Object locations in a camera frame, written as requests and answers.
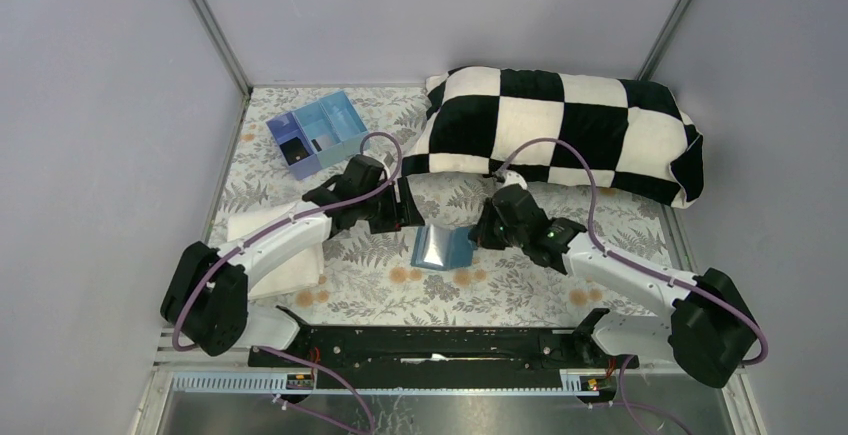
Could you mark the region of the blue card holder wallet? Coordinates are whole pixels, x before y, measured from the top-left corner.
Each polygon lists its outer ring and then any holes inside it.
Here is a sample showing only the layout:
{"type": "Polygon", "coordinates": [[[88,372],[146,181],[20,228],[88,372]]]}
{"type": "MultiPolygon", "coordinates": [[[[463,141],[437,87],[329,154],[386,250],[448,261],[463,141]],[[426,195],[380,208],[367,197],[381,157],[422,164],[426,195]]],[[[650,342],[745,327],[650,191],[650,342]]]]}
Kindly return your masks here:
{"type": "Polygon", "coordinates": [[[415,268],[451,271],[472,265],[476,245],[471,228],[449,229],[438,225],[418,228],[410,264],[415,268]]]}

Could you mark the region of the black and white checkered pillow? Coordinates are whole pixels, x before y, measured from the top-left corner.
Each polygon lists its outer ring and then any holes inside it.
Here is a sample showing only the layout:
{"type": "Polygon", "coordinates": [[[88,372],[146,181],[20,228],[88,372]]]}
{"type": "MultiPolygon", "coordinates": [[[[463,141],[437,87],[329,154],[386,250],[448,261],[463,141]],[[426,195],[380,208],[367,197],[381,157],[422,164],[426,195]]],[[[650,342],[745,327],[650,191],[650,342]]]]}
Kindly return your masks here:
{"type": "Polygon", "coordinates": [[[704,190],[703,135],[660,83],[466,66],[428,78],[405,176],[490,174],[613,188],[684,209],[704,190]]]}

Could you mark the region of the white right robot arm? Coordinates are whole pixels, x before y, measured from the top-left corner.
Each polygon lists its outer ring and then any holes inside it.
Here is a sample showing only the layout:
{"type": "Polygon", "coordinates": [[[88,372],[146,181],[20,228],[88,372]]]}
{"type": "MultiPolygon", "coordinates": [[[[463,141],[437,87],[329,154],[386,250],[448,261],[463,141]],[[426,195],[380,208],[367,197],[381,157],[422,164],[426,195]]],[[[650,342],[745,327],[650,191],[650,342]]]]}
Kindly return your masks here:
{"type": "Polygon", "coordinates": [[[588,322],[593,343],[610,356],[676,363],[694,380],[724,387],[757,342],[758,325],[724,272],[697,275],[633,254],[602,250],[588,229],[549,217],[528,190],[509,185],[485,200],[470,240],[480,248],[517,248],[534,264],[592,280],[648,310],[612,312],[588,322]]]}

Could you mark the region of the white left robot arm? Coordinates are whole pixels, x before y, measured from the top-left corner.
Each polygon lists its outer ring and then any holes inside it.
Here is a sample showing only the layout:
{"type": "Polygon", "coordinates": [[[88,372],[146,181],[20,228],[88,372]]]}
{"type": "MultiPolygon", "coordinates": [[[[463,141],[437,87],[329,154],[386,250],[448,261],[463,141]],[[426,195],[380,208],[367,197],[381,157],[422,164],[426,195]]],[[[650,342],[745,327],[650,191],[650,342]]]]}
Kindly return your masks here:
{"type": "Polygon", "coordinates": [[[258,229],[210,247],[189,245],[181,254],[160,307],[174,327],[178,351],[198,348],[219,356],[234,347],[282,351],[300,326],[281,309],[253,307],[250,290],[274,270],[365,221],[373,234],[421,226],[424,219],[408,181],[388,175],[384,165],[356,155],[344,171],[306,192],[281,215],[258,229]]]}

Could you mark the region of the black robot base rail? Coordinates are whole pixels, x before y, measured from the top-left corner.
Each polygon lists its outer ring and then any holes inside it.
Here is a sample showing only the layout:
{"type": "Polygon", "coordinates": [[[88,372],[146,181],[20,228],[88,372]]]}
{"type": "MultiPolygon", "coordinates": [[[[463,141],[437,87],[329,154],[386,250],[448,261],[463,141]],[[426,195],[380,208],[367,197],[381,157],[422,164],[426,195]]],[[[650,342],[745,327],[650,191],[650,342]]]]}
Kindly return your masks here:
{"type": "Polygon", "coordinates": [[[587,369],[604,375],[625,360],[604,353],[585,330],[552,328],[306,325],[285,351],[341,377],[404,367],[488,372],[587,369]]]}

